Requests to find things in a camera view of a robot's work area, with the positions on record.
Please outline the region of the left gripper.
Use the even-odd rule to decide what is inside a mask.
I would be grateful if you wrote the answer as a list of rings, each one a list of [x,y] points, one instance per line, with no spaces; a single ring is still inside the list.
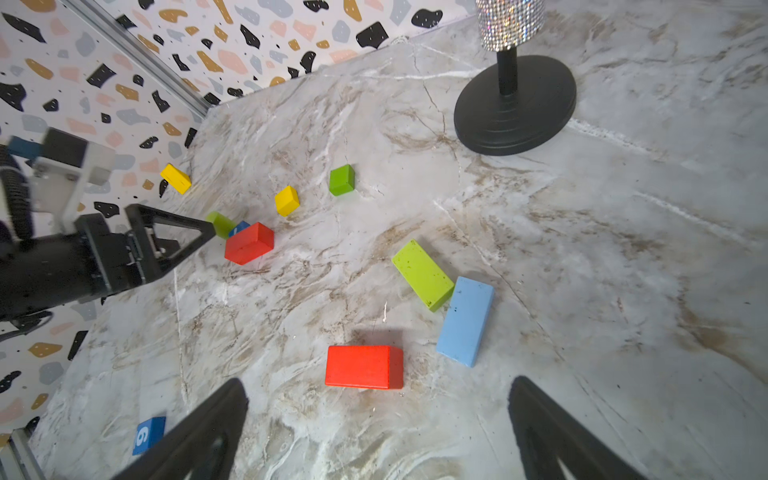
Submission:
[[[212,223],[154,207],[125,208],[131,229],[110,230],[100,214],[75,221],[96,266],[96,295],[106,297],[159,280],[215,236]]]

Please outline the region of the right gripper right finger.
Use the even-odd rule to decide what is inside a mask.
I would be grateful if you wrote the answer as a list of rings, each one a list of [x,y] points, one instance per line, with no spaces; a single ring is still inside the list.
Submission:
[[[644,477],[525,376],[512,382],[508,413],[528,479]]]

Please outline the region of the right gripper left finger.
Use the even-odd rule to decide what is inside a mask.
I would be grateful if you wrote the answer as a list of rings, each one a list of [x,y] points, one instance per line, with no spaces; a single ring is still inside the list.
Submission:
[[[231,378],[117,479],[227,480],[242,436],[249,400]]]

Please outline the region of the red rectangular block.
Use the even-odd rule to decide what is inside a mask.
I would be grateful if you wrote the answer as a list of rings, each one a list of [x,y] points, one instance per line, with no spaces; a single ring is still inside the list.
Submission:
[[[325,384],[360,389],[402,389],[404,353],[400,348],[388,345],[330,346]]]
[[[235,264],[245,265],[272,251],[274,243],[274,231],[261,223],[255,223],[227,239],[224,257]]]

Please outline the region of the light blue block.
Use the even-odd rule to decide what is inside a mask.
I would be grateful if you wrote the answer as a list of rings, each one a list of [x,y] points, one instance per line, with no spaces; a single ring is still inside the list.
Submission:
[[[472,368],[494,298],[494,287],[460,276],[437,341],[438,353]]]

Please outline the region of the lime green block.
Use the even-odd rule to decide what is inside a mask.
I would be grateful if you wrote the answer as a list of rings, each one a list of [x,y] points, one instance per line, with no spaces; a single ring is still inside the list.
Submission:
[[[454,282],[415,240],[404,245],[392,263],[431,312],[451,297]]]

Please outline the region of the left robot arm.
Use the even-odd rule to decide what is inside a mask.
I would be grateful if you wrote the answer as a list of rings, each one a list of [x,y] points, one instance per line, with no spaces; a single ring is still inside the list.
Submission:
[[[1,244],[1,319],[120,294],[173,271],[215,236],[212,223],[146,205],[125,213],[131,229],[110,231],[100,214],[75,232]]]

